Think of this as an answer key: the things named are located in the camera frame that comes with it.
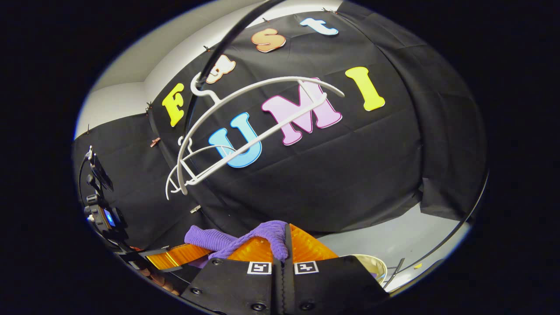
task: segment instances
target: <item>small screen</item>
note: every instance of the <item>small screen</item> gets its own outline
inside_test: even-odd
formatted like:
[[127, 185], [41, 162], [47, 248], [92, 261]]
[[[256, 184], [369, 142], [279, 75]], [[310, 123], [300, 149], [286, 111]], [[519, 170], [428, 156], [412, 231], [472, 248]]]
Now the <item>small screen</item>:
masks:
[[107, 217], [107, 221], [109, 222], [109, 224], [111, 226], [115, 226], [115, 222], [113, 222], [113, 217], [111, 216], [111, 213], [108, 212], [107, 210], [103, 209], [103, 211], [105, 211], [105, 216]]

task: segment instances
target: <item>plastic hanger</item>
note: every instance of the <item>plastic hanger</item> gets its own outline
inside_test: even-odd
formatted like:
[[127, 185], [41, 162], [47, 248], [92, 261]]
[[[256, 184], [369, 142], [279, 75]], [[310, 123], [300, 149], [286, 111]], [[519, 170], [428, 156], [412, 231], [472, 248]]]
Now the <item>plastic hanger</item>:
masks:
[[[233, 158], [238, 156], [241, 152], [244, 152], [245, 150], [249, 149], [252, 145], [254, 145], [254, 144], [258, 143], [259, 141], [262, 141], [263, 139], [267, 138], [268, 136], [270, 136], [274, 132], [278, 131], [283, 126], [289, 124], [290, 122], [292, 122], [292, 120], [298, 118], [299, 116], [302, 116], [302, 115], [306, 114], [307, 112], [321, 106], [326, 101], [327, 94], [324, 92], [322, 94], [322, 96], [319, 97], [319, 99], [315, 100], [314, 97], [312, 96], [312, 94], [303, 85], [303, 82], [312, 82], [312, 83], [318, 84], [320, 86], [326, 87], [327, 89], [333, 91], [338, 96], [344, 97], [344, 93], [342, 91], [340, 91], [339, 89], [337, 89], [333, 85], [330, 85], [326, 82], [323, 82], [323, 81], [320, 81], [320, 80], [317, 80], [317, 79], [307, 78], [307, 77], [290, 76], [290, 77], [277, 77], [277, 78], [271, 78], [271, 79], [268, 79], [268, 80], [263, 80], [263, 81], [255, 83], [255, 84], [245, 86], [242, 89], [239, 89], [239, 90], [233, 92], [232, 94], [226, 96], [225, 98], [220, 99], [216, 95], [216, 93], [214, 93], [214, 91], [212, 91], [212, 90], [200, 91], [196, 88], [195, 84], [196, 84], [197, 79], [199, 77], [200, 77], [200, 72], [193, 77], [193, 79], [190, 83], [190, 90], [196, 96], [209, 96], [214, 101], [214, 105], [212, 107], [210, 107], [204, 114], [202, 114], [202, 116], [194, 123], [192, 128], [186, 134], [183, 143], [181, 144], [181, 149], [179, 150], [179, 154], [177, 156], [177, 165], [175, 167], [173, 167], [173, 170], [171, 170], [171, 172], [169, 173], [169, 176], [167, 177], [167, 183], [165, 185], [165, 196], [167, 197], [168, 200], [169, 200], [169, 194], [167, 192], [167, 189], [169, 187], [170, 182], [173, 185], [173, 187], [175, 188], [174, 191], [171, 191], [172, 193], [176, 193], [176, 192], [179, 192], [179, 190], [181, 190], [181, 192], [184, 195], [187, 195], [188, 191], [187, 191], [186, 187], [188, 185], [198, 184], [200, 181], [206, 179], [208, 176], [212, 175], [218, 169], [220, 169], [221, 167], [226, 165], [229, 161], [231, 161]], [[298, 110], [297, 112], [293, 113], [288, 118], [284, 119], [281, 122], [278, 122], [278, 124], [276, 124], [274, 127], [272, 127], [269, 130], [263, 132], [257, 138], [249, 141], [248, 143], [246, 143], [244, 146], [242, 146], [238, 150], [235, 150], [234, 148], [231, 148], [231, 147], [228, 147], [228, 146], [212, 145], [212, 146], [207, 146], [207, 147], [204, 147], [202, 149], [199, 149], [199, 150], [193, 152], [193, 150], [191, 149], [191, 146], [193, 145], [192, 136], [193, 136], [194, 132], [200, 127], [200, 125], [206, 119], [208, 119], [208, 117], [210, 117], [210, 115], [212, 115], [219, 108], [226, 105], [232, 99], [234, 99], [234, 98], [236, 98], [236, 97], [238, 97], [238, 96], [240, 96], [240, 95], [242, 95], [246, 92], [249, 92], [251, 90], [258, 89], [261, 86], [269, 85], [269, 84], [272, 84], [272, 83], [294, 82], [294, 81], [298, 82], [298, 84], [303, 88], [304, 92], [313, 101], [313, 104], [311, 104], [310, 106], [308, 106], [306, 108], [302, 108], [302, 109]], [[200, 172], [198, 175], [195, 175], [193, 173], [193, 171], [187, 166], [187, 164], [185, 163], [185, 160], [193, 157], [194, 155], [196, 155], [196, 154], [198, 154], [198, 153], [200, 153], [204, 150], [208, 150], [208, 149], [215, 148], [215, 147], [222, 147], [222, 149], [225, 147], [225, 148], [228, 148], [228, 149], [232, 150], [233, 153], [227, 155], [226, 157], [223, 157], [221, 160], [214, 163], [212, 166], [210, 166], [207, 169], [205, 169], [204, 171]], [[184, 158], [181, 158], [185, 154], [185, 149], [187, 149], [189, 151], [189, 155], [187, 155]], [[181, 171], [181, 167], [180, 167], [181, 165], [186, 170], [186, 172], [190, 175], [190, 177], [191, 177], [190, 180], [185, 181], [185, 179], [183, 177], [183, 172]], [[177, 173], [177, 178], [179, 180], [179, 183], [184, 183], [184, 184], [180, 184], [179, 186], [177, 186], [173, 182], [173, 180], [171, 179], [171, 176], [172, 176], [173, 172]]]

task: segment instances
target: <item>black wire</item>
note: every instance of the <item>black wire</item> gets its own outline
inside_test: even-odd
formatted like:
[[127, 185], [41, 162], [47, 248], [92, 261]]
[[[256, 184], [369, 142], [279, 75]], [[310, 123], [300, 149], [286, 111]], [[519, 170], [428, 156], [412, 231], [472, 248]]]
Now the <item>black wire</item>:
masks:
[[105, 199], [105, 196], [103, 195], [103, 184], [101, 184], [101, 181], [99, 181], [99, 196]]
[[[222, 53], [224, 52], [224, 50], [226, 50], [226, 48], [233, 42], [233, 40], [247, 27], [249, 26], [249, 24], [251, 24], [254, 20], [256, 20], [257, 17], [259, 17], [260, 15], [262, 15], [263, 13], [267, 12], [270, 8], [272, 8], [273, 6], [283, 2], [284, 0], [269, 0], [263, 4], [261, 4], [260, 6], [258, 6], [257, 8], [254, 8], [251, 12], [249, 12], [247, 15], [245, 15], [239, 22], [237, 22], [236, 25], [234, 25], [231, 30], [226, 34], [226, 36], [223, 37], [222, 41], [218, 44], [218, 47], [216, 48], [216, 50], [214, 50], [214, 52], [212, 53], [212, 55], [210, 56], [210, 59], [208, 60], [208, 62], [206, 63], [206, 65], [204, 66], [204, 68], [202, 69], [202, 72], [200, 73], [200, 77], [196, 82], [196, 88], [198, 90], [200, 90], [202, 88], [202, 86], [204, 85], [204, 83], [206, 82], [206, 79], [208, 78], [208, 75], [210, 74], [210, 71], [212, 70], [212, 68], [214, 67], [214, 65], [216, 64], [216, 62], [218, 61], [218, 59], [220, 58], [220, 56], [222, 55]], [[190, 99], [189, 102], [189, 107], [186, 110], [186, 115], [185, 115], [185, 124], [183, 125], [183, 135], [186, 137], [186, 131], [189, 129], [190, 127], [190, 122], [193, 116], [193, 112], [194, 112], [194, 108], [196, 105], [198, 97], [196, 95], [193, 94], [193, 96]], [[195, 169], [196, 172], [198, 172], [198, 169], [196, 167], [196, 165], [193, 163], [193, 167]], [[222, 203], [224, 205], [225, 208], [229, 208], [229, 206], [225, 203], [225, 201], [218, 196], [218, 194], [216, 193], [216, 191], [214, 190], [214, 187], [210, 184], [209, 181], [207, 181], [206, 179], [203, 180], [203, 183], [206, 185], [206, 187], [212, 192], [212, 194], [214, 194], [214, 196], [216, 198], [218, 198], [218, 200], [220, 201], [220, 203]], [[203, 211], [202, 209], [200, 210], [202, 212], [202, 214], [215, 226], [217, 226], [218, 228], [220, 228], [212, 219], [210, 219]]]
[[457, 233], [457, 231], [463, 226], [463, 224], [465, 224], [465, 222], [470, 218], [470, 216], [473, 214], [474, 210], [477, 208], [478, 203], [480, 202], [480, 199], [482, 198], [482, 195], [484, 193], [484, 189], [486, 188], [486, 183], [488, 182], [488, 175], [489, 172], [486, 172], [486, 177], [484, 179], [484, 183], [482, 185], [482, 189], [480, 191], [480, 195], [478, 196], [477, 202], [474, 204], [473, 208], [471, 209], [471, 211], [466, 214], [461, 221], [459, 221], [459, 223], [457, 223], [457, 225], [455, 226], [455, 228], [453, 228], [453, 230], [451, 232], [449, 232], [449, 234], [438, 244], [436, 245], [434, 248], [432, 248], [431, 251], [429, 251], [427, 254], [425, 254], [424, 256], [422, 256], [420, 259], [416, 260], [415, 262], [411, 263], [408, 267], [405, 267], [401, 270], [397, 270], [395, 271], [395, 275], [398, 274], [399, 272], [405, 271], [406, 269], [409, 269], [412, 266], [416, 266], [417, 263], [421, 262], [423, 259], [425, 259], [426, 257], [428, 257], [429, 255], [433, 254], [436, 250], [438, 250], [443, 244], [445, 244], [451, 237], [453, 237], [453, 235], [455, 235], [455, 233]]
[[216, 62], [220, 58], [220, 56], [222, 55], [223, 51], [226, 50], [226, 48], [231, 44], [231, 42], [247, 26], [249, 26], [249, 24], [251, 24], [251, 22], [256, 20], [257, 17], [259, 17], [261, 14], [267, 12], [270, 8], [272, 8], [273, 6], [279, 4], [283, 1], [284, 0], [269, 0], [269, 1], [266, 1], [265, 3], [261, 4], [257, 8], [254, 8], [251, 12], [249, 12], [239, 22], [237, 22], [236, 25], [234, 25], [231, 28], [231, 30], [226, 34], [226, 36], [223, 37], [222, 41], [218, 44], [218, 47], [216, 48], [216, 50], [214, 50], [214, 52], [212, 53], [212, 56], [210, 57], [210, 59], [206, 63], [206, 66], [204, 66], [204, 68], [202, 69], [202, 72], [200, 73], [200, 78], [198, 79], [197, 84], [196, 84], [196, 87], [198, 89], [200, 89], [204, 85], [204, 83], [206, 82], [206, 79], [208, 78], [208, 75], [210, 74], [210, 71], [212, 70], [212, 68], [214, 67], [214, 65], [216, 64]]
[[90, 220], [88, 220], [88, 222], [90, 222], [90, 225], [92, 226], [92, 229], [94, 230], [95, 233], [97, 233], [102, 239], [104, 239], [105, 241], [107, 241], [109, 244], [111, 244], [113, 247], [111, 249], [115, 250], [120, 250], [121, 248], [117, 245], [115, 245], [113, 242], [111, 242], [108, 238], [104, 237], [100, 232], [99, 229], [95, 226], [95, 224], [93, 222], [91, 222]]
[[179, 278], [179, 280], [183, 280], [183, 281], [185, 281], [186, 283], [190, 284], [189, 281], [186, 281], [185, 279], [183, 279], [183, 278], [181, 278], [180, 276], [174, 274], [173, 272], [170, 272], [170, 274], [172, 274], [172, 275], [174, 275], [175, 277]]

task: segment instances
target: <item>purple cloth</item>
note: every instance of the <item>purple cloth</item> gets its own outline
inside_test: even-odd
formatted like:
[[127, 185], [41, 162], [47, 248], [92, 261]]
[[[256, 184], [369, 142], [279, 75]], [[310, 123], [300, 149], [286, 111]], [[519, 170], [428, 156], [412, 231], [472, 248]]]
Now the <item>purple cloth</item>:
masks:
[[237, 237], [233, 237], [215, 229], [203, 230], [196, 225], [190, 227], [185, 235], [185, 244], [193, 244], [212, 252], [228, 247]]
[[233, 254], [236, 249], [253, 237], [262, 237], [266, 239], [270, 243], [272, 255], [281, 262], [284, 262], [286, 258], [288, 258], [288, 249], [285, 244], [286, 224], [286, 222], [278, 220], [261, 223], [254, 230], [240, 238], [235, 238], [215, 229], [202, 230], [193, 225], [185, 235], [185, 243], [209, 249], [214, 251], [214, 253], [210, 254], [208, 257], [204, 256], [193, 261], [189, 263], [189, 265], [202, 268], [206, 265], [208, 260], [212, 258], [226, 259]]

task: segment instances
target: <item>blue letter u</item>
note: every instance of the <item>blue letter u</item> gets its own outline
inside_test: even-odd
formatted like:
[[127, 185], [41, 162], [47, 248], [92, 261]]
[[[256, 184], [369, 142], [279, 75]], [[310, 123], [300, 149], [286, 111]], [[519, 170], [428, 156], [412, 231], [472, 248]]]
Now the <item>blue letter u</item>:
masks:
[[[233, 128], [239, 129], [239, 131], [241, 132], [245, 140], [247, 140], [247, 142], [256, 138], [256, 133], [251, 127], [251, 125], [249, 124], [248, 113], [242, 113], [237, 115], [234, 119], [231, 120], [230, 125]], [[215, 133], [213, 133], [208, 139], [208, 143], [210, 143], [211, 145], [222, 145], [222, 146], [233, 147], [231, 145], [230, 140], [227, 138], [227, 130], [225, 128], [221, 128]], [[217, 147], [216, 149], [218, 150], [218, 153], [220, 153], [222, 158], [225, 158], [226, 156], [234, 153], [231, 149], [227, 149], [224, 147]], [[233, 168], [244, 168], [249, 164], [253, 163], [254, 161], [256, 161], [259, 158], [262, 150], [263, 150], [263, 145], [259, 141], [254, 145], [252, 145], [247, 150], [247, 152], [234, 157], [227, 164]]]

